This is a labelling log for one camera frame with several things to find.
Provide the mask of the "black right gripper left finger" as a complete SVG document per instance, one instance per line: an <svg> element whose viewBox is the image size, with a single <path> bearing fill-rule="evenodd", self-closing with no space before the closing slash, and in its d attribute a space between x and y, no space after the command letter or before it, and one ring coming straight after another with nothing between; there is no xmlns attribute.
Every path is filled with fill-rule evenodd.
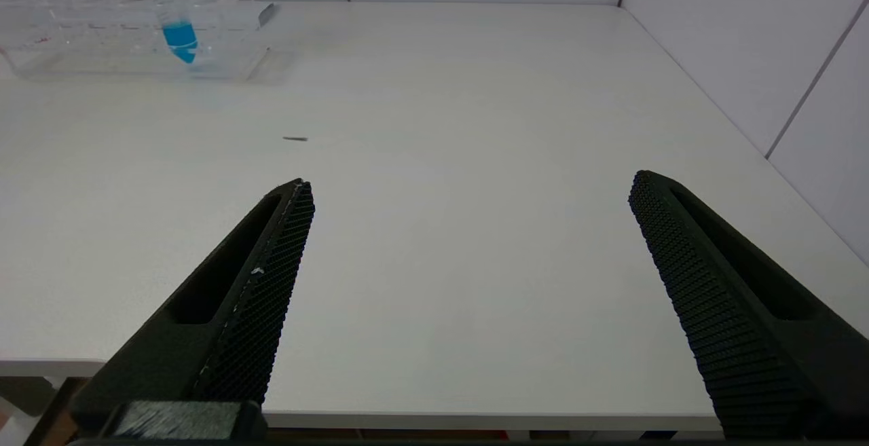
<svg viewBox="0 0 869 446"><path fill-rule="evenodd" d="M265 394L316 214L271 190L69 403L80 442L261 442Z"/></svg>

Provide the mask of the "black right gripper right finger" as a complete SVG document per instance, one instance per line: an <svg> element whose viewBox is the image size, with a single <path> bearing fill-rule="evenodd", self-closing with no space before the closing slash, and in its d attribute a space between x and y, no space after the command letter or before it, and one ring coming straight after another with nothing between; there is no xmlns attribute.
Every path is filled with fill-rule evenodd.
<svg viewBox="0 0 869 446"><path fill-rule="evenodd" d="M676 180L628 204L727 440L867 440L865 335Z"/></svg>

